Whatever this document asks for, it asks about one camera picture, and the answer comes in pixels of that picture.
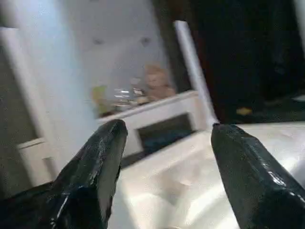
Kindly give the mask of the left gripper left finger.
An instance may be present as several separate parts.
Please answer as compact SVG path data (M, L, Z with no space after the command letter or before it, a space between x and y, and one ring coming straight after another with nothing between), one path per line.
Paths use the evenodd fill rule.
M54 181L1 201L1 228L107 228L127 135L121 119L101 125Z

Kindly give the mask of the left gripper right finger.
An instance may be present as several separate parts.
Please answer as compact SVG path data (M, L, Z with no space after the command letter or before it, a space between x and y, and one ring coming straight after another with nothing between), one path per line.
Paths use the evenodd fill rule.
M305 190L256 137L214 124L211 145L242 229L303 229Z

